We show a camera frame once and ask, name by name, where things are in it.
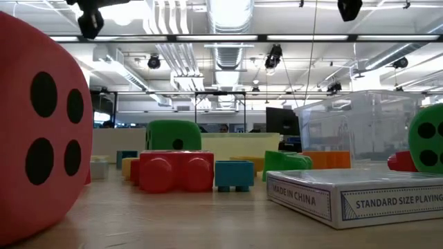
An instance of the teal toy block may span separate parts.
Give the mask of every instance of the teal toy block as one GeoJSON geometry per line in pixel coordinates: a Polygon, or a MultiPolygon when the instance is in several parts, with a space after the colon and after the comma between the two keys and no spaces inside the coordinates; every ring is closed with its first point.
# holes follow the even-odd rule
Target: teal toy block
{"type": "Polygon", "coordinates": [[[200,128],[190,121],[152,121],[147,126],[146,136],[146,149],[201,149],[200,128]]]}
{"type": "Polygon", "coordinates": [[[267,171],[297,169],[312,169],[311,158],[294,152],[266,151],[262,180],[266,181],[267,171]]]}
{"type": "Polygon", "coordinates": [[[215,161],[215,186],[219,192],[248,192],[254,186],[254,163],[245,160],[215,161]]]}
{"type": "Polygon", "coordinates": [[[138,151],[117,151],[117,169],[122,169],[122,159],[138,157],[138,151]]]}

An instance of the cardboard box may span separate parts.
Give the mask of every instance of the cardboard box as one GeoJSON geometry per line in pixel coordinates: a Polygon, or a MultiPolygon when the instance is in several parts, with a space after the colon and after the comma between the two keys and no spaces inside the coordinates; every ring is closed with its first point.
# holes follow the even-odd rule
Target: cardboard box
{"type": "Polygon", "coordinates": [[[443,175],[323,169],[267,172],[276,203],[336,229],[443,217],[443,175]]]}

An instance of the computer monitor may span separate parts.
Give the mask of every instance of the computer monitor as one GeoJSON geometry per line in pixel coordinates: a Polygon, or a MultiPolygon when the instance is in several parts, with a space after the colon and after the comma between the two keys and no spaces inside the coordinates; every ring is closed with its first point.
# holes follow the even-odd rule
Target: computer monitor
{"type": "Polygon", "coordinates": [[[291,109],[266,108],[266,132],[299,136],[298,117],[291,109]]]}

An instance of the green toy block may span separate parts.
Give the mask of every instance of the green toy block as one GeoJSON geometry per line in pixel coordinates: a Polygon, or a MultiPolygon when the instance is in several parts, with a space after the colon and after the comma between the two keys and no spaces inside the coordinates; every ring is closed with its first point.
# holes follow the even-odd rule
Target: green toy block
{"type": "Polygon", "coordinates": [[[201,149],[199,126],[190,121],[157,120],[147,126],[147,149],[201,149]]]}
{"type": "Polygon", "coordinates": [[[266,151],[262,181],[266,181],[267,171],[296,169],[312,169],[311,158],[294,152],[266,151]]]}
{"type": "Polygon", "coordinates": [[[410,123],[409,150],[419,172],[443,174],[443,104],[421,110],[410,123]]]}

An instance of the wooden table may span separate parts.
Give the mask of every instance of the wooden table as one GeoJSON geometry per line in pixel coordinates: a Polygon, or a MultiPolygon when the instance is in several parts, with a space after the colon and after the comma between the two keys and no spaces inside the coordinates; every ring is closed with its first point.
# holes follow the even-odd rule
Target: wooden table
{"type": "Polygon", "coordinates": [[[247,193],[145,194],[111,167],[57,225],[13,248],[441,248],[443,219],[335,230],[247,193]]]}

